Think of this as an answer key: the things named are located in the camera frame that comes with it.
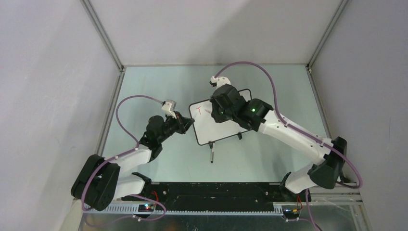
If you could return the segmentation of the white board black frame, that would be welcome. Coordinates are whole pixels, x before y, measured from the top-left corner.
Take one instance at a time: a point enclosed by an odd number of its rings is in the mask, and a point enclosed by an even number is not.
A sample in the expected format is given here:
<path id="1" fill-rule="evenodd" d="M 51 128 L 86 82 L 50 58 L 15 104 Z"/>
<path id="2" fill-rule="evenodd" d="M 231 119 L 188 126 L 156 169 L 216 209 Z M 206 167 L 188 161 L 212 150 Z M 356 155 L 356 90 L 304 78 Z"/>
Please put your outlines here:
<path id="1" fill-rule="evenodd" d="M 240 137 L 242 133 L 248 131 L 230 120 L 216 123 L 205 109 L 212 111 L 212 105 L 208 99 L 189 105 L 190 116 L 195 120 L 193 129 L 198 145 L 204 146 L 233 136 Z"/>

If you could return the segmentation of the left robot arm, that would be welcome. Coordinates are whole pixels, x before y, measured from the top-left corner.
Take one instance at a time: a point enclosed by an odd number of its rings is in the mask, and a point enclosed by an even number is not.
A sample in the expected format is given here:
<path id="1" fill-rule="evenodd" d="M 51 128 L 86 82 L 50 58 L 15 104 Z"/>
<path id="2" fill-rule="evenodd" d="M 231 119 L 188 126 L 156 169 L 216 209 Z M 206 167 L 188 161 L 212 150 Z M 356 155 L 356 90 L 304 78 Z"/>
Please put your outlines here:
<path id="1" fill-rule="evenodd" d="M 185 134 L 195 122 L 179 112 L 175 115 L 152 116 L 139 144 L 131 150 L 108 159 L 91 155 L 75 180 L 71 195 L 97 211 L 131 194 L 143 201 L 149 199 L 152 187 L 147 182 L 150 178 L 134 172 L 134 168 L 156 159 L 166 139 L 175 133 Z"/>

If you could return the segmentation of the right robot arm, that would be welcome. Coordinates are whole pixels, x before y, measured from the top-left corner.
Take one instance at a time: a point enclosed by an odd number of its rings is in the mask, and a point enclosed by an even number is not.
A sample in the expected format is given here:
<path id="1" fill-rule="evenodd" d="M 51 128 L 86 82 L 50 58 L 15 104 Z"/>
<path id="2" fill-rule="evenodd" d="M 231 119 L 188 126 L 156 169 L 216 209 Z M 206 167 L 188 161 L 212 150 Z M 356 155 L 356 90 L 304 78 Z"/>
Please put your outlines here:
<path id="1" fill-rule="evenodd" d="M 298 124 L 285 119 L 277 109 L 260 100 L 247 101 L 235 87 L 223 84 L 210 97 L 211 116 L 216 123 L 232 121 L 246 130 L 253 130 L 293 147 L 305 154 L 310 164 L 289 172 L 281 182 L 280 196 L 294 200 L 302 191 L 319 186 L 333 189 L 344 166 L 347 142 L 341 137 L 334 140 L 313 135 Z"/>

